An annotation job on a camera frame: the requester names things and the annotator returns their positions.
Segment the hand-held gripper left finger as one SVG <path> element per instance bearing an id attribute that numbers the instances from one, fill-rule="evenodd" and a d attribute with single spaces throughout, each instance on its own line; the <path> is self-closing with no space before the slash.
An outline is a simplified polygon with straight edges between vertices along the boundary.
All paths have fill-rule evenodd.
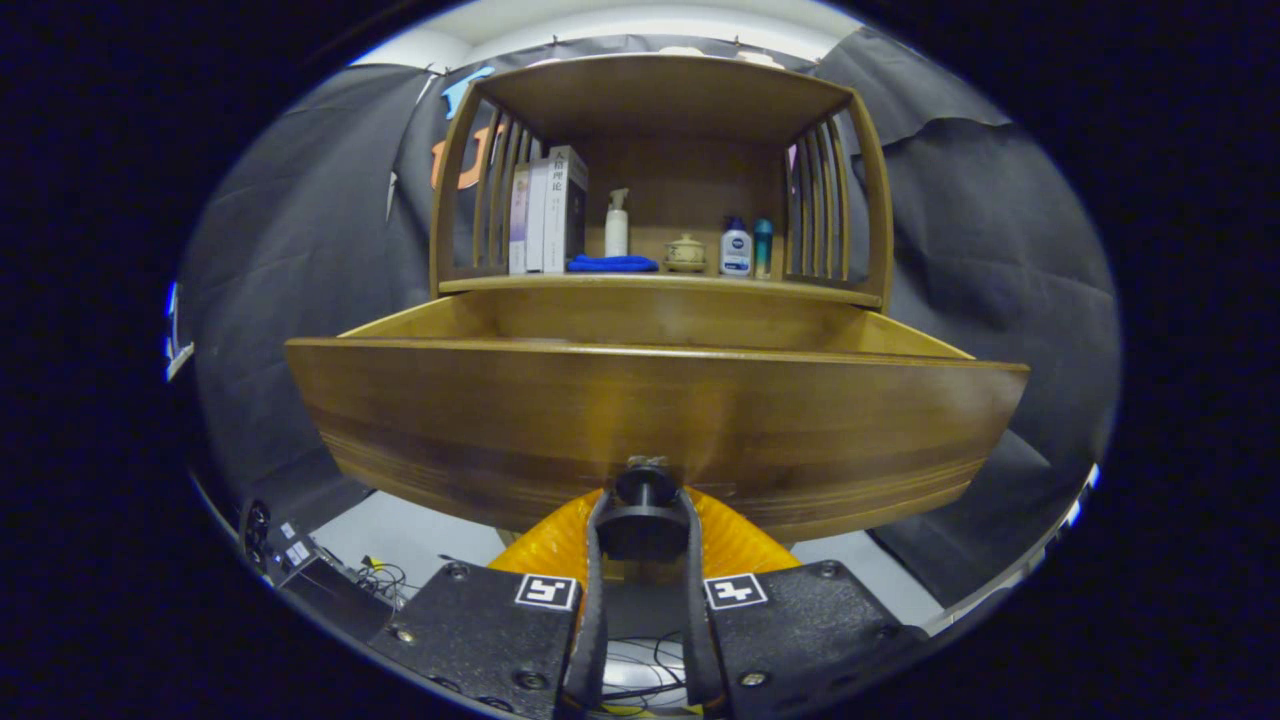
<path id="1" fill-rule="evenodd" d="M 447 559 L 371 635 L 370 650 L 422 688 L 498 719 L 582 719 L 602 698 L 607 623 L 593 491 L 554 511 L 567 569 Z"/>

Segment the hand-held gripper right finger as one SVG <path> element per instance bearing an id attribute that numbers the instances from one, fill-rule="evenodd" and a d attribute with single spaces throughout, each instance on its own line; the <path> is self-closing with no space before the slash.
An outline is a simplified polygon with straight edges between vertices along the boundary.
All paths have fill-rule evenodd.
<path id="1" fill-rule="evenodd" d="M 708 719 L 832 719 L 920 660 L 901 623 L 842 562 L 801 564 L 719 500 L 686 489 L 690 701 Z"/>

